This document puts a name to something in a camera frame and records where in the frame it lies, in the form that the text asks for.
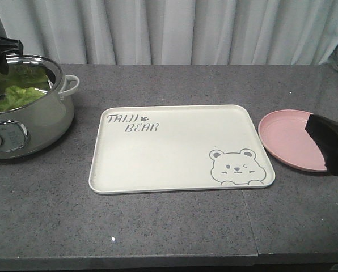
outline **bear drawing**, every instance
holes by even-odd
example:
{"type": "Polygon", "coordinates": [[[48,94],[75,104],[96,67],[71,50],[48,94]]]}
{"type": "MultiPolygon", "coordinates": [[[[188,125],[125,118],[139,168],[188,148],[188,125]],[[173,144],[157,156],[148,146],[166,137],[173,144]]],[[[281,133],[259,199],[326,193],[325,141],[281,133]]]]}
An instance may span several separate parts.
{"type": "Polygon", "coordinates": [[[266,171],[256,161],[256,153],[242,149],[239,153],[224,153],[212,150],[209,153],[213,160],[210,171],[212,178],[221,183],[232,182],[234,185],[260,185],[266,178],[266,171]]]}

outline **pink dish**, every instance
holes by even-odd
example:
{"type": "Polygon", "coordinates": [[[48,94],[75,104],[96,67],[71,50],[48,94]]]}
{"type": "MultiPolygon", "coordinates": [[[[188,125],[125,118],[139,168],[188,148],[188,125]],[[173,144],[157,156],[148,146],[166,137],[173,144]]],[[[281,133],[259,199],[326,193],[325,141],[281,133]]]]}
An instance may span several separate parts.
{"type": "Polygon", "coordinates": [[[284,109],[267,114],[259,123],[264,147],[281,162],[296,169],[325,172],[324,157],[305,130],[312,113],[284,109]]]}

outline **white curtain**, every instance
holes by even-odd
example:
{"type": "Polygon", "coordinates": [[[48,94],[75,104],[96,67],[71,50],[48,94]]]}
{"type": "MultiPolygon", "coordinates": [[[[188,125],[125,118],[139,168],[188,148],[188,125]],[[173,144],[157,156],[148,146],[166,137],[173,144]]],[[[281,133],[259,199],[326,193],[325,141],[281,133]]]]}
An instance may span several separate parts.
{"type": "Polygon", "coordinates": [[[0,35],[59,63],[323,64],[338,0],[0,0],[0,35]]]}

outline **white tray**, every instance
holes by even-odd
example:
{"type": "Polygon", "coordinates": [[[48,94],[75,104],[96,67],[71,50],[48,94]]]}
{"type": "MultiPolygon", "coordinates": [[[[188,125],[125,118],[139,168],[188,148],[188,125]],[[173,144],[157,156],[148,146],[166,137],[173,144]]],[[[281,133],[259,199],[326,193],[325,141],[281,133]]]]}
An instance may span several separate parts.
{"type": "Polygon", "coordinates": [[[103,112],[89,183],[117,194],[260,188],[274,178],[248,112],[201,105],[103,112]]]}

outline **gray countertop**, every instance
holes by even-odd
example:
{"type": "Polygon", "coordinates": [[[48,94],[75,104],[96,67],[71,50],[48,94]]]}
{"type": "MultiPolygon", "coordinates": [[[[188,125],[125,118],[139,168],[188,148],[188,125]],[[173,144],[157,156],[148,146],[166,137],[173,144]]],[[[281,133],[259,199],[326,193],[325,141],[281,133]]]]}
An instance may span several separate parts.
{"type": "Polygon", "coordinates": [[[105,109],[237,104],[256,127],[288,108],[338,121],[331,67],[62,67],[81,79],[70,129],[0,160],[0,270],[338,262],[338,177],[270,155],[276,179],[265,189],[98,195],[88,185],[105,109]]]}

